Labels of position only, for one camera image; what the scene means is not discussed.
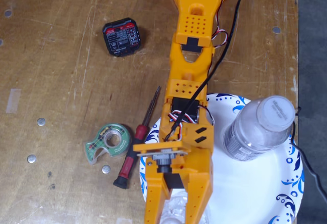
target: paper plate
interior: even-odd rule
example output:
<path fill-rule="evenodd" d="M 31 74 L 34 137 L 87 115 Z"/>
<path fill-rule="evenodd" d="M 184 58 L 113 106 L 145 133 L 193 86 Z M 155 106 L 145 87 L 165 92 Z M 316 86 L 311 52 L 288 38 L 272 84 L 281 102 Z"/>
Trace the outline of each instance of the paper plate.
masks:
<path fill-rule="evenodd" d="M 288 224 L 300 208 L 304 172 L 300 154 L 291 136 L 278 148 L 247 162 L 230 158 L 222 145 L 223 131 L 250 100 L 237 95 L 211 94 L 208 109 L 215 119 L 214 190 L 205 215 L 209 223 Z M 160 119 L 146 143 L 157 143 Z M 140 160 L 143 197 L 147 196 L 146 157 Z M 173 190 L 174 196 L 180 190 Z"/>

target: wooden table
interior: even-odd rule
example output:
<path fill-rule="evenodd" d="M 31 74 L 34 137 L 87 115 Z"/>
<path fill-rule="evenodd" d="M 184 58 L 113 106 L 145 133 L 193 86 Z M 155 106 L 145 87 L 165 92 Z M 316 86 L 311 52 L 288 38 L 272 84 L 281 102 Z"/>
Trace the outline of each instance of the wooden table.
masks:
<path fill-rule="evenodd" d="M 236 1 L 226 0 L 220 12 L 228 31 Z M 135 131 L 158 85 L 165 89 L 178 16 L 173 1 L 1 0 L 0 9 L 0 223 L 143 223 L 138 169 L 128 190 L 114 187 L 123 158 L 105 155 L 91 166 L 83 145 L 109 122 Z M 136 20 L 143 48 L 115 58 L 101 30 L 124 17 Z M 278 94 L 297 106 L 297 84 L 297 0 L 243 0 L 208 91 Z M 110 174 L 101 172 L 104 164 Z"/>

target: metal rivet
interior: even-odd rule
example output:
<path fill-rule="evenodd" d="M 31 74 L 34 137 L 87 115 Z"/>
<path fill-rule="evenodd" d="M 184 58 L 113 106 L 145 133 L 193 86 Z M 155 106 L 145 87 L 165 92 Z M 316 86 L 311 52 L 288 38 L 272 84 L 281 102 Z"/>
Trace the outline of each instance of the metal rivet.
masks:
<path fill-rule="evenodd" d="M 36 161 L 36 156 L 34 154 L 31 154 L 27 157 L 27 162 L 30 164 L 33 164 Z"/>
<path fill-rule="evenodd" d="M 43 126 L 43 125 L 45 125 L 45 118 L 39 118 L 39 119 L 37 120 L 37 125 L 38 125 L 38 126 Z"/>
<path fill-rule="evenodd" d="M 5 17 L 11 17 L 11 16 L 12 16 L 12 10 L 6 10 Z"/>
<path fill-rule="evenodd" d="M 273 33 L 275 33 L 275 34 L 280 34 L 280 33 L 281 33 L 281 29 L 280 29 L 279 27 L 273 27 L 273 28 L 272 28 L 272 31 L 273 31 Z"/>
<path fill-rule="evenodd" d="M 108 174 L 111 171 L 111 168 L 109 165 L 104 165 L 102 166 L 102 173 L 103 174 Z"/>

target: orange robotic arm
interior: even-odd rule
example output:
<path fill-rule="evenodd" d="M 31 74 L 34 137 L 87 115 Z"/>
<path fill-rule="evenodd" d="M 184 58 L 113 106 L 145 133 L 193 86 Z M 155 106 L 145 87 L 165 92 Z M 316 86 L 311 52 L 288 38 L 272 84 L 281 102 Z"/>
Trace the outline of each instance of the orange robotic arm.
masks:
<path fill-rule="evenodd" d="M 170 52 L 170 74 L 162 109 L 159 143 L 134 145 L 147 159 L 148 193 L 145 223 L 159 223 L 166 199 L 173 188 L 188 192 L 185 223 L 198 223 L 213 190 L 211 155 L 214 128 L 206 118 L 205 87 L 192 110 L 195 123 L 182 123 L 181 137 L 174 133 L 165 141 L 173 122 L 169 113 L 181 110 L 207 78 L 215 48 L 212 45 L 214 18 L 222 0 L 174 0 L 179 16 Z M 182 50 L 200 53 L 194 63 L 184 59 Z"/>

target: blue floral pattern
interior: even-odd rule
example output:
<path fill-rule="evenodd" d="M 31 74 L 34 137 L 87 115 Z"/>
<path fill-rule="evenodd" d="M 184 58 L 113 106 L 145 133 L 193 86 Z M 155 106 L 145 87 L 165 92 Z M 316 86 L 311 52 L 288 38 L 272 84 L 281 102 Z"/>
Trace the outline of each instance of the blue floral pattern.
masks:
<path fill-rule="evenodd" d="M 230 101 L 235 103 L 233 106 L 233 113 L 238 113 L 241 111 L 246 104 L 250 102 L 250 100 L 237 95 L 231 94 L 211 94 L 207 96 L 207 101 L 213 102 L 222 102 L 222 101 Z M 159 142 L 159 125 L 160 119 L 151 129 L 146 142 L 145 143 L 158 143 Z M 285 156 L 283 162 L 285 162 L 285 167 L 291 167 L 292 173 L 290 174 L 289 179 L 281 180 L 280 184 L 285 186 L 282 188 L 283 192 L 278 194 L 275 199 L 271 201 L 277 201 L 279 204 L 283 205 L 282 210 L 278 208 L 278 212 L 273 217 L 268 217 L 265 223 L 267 224 L 288 224 L 292 223 L 296 217 L 297 211 L 299 209 L 299 205 L 301 203 L 303 191 L 304 191 L 304 171 L 303 165 L 301 161 L 300 154 L 298 150 L 293 147 L 292 143 L 290 142 L 291 136 L 288 138 L 289 140 L 289 147 L 287 147 L 288 155 Z M 145 176 L 145 167 L 146 167 L 146 157 L 142 157 L 140 160 L 140 181 L 141 181 L 141 189 L 146 200 L 146 193 L 147 193 L 147 181 Z"/>

